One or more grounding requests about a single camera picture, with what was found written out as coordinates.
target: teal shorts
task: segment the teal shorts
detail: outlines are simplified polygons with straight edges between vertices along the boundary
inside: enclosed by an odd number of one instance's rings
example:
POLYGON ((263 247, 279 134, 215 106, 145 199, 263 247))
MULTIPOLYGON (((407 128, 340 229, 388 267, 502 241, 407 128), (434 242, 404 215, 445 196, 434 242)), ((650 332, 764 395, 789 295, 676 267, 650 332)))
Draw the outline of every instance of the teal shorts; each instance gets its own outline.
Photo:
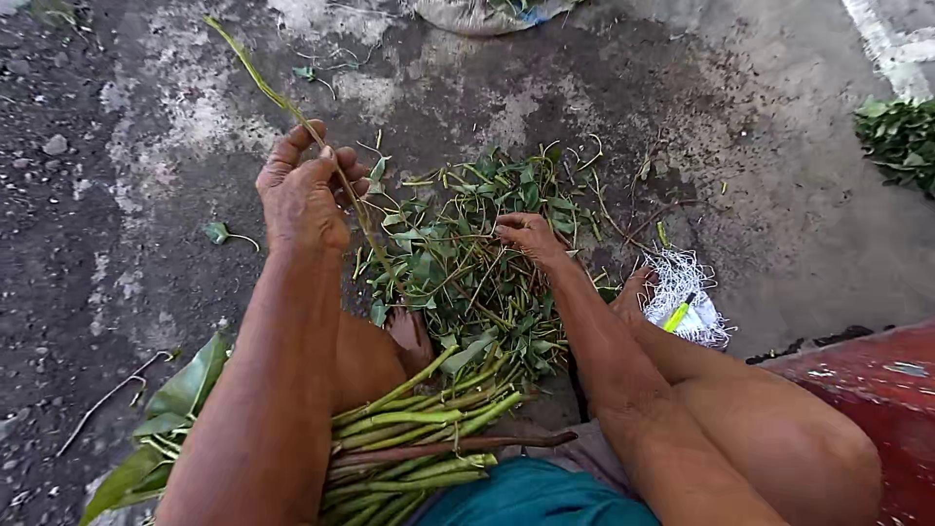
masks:
POLYGON ((645 504, 588 473, 545 460, 511 459, 490 478, 446 491, 417 518, 418 526, 659 526, 645 504))

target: hand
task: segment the hand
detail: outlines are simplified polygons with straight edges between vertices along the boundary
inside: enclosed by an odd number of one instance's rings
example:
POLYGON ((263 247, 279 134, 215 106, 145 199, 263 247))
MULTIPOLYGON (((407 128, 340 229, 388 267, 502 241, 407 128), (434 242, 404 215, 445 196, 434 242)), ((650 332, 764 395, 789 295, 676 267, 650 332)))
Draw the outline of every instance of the hand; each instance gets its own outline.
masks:
POLYGON ((494 232, 504 244, 519 247, 540 268, 568 258, 565 245, 555 238, 545 218, 537 213, 515 212, 496 219, 494 232))
MULTIPOLYGON (((324 123, 311 121, 311 125, 324 137, 324 123)), ((335 192, 341 188, 337 166, 344 169, 358 196, 369 187, 369 182, 362 179, 367 170, 357 163, 353 148, 339 148, 335 153, 327 146, 317 159, 299 164, 312 142, 311 133, 296 126, 276 145, 256 178, 270 254, 293 250, 312 254, 323 249, 344 252, 351 242, 344 213, 338 208, 338 202, 349 206, 351 200, 346 194, 338 194, 336 201, 335 192)))

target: torn plastic bag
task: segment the torn plastic bag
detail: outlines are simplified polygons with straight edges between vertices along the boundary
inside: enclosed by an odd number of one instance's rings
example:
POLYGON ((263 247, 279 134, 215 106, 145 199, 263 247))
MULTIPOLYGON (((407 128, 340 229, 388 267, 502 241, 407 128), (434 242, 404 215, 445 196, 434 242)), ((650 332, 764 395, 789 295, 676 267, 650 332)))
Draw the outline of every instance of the torn plastic bag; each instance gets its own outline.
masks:
POLYGON ((446 31, 469 37, 492 37, 527 29, 571 11, 580 0, 543 0, 523 9, 507 0, 494 7, 488 0, 417 0, 415 12, 446 31))

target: bare foot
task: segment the bare foot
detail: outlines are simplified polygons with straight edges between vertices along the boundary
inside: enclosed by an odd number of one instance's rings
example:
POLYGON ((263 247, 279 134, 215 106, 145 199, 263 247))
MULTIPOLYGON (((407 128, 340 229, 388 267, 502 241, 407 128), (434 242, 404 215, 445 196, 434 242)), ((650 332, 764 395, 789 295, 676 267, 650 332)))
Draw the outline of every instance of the bare foot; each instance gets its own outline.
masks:
POLYGON ((432 363, 435 356, 422 313, 411 313, 403 307, 394 307, 386 317, 383 328, 399 344, 396 357, 406 371, 407 378, 412 378, 432 363))
POLYGON ((653 297, 653 288, 648 286, 655 283, 658 276, 653 273, 652 267, 643 267, 633 272, 626 280, 624 290, 616 300, 611 302, 611 310, 627 324, 645 320, 642 307, 653 297))

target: red surface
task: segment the red surface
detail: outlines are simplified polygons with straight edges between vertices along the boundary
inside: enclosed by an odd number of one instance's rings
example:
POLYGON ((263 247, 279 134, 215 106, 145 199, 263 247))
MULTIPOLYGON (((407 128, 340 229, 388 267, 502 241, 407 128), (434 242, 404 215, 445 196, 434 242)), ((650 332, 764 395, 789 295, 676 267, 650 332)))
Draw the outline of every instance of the red surface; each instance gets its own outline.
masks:
POLYGON ((876 444, 885 484, 878 524, 935 525, 935 319, 763 367, 848 415, 876 444))

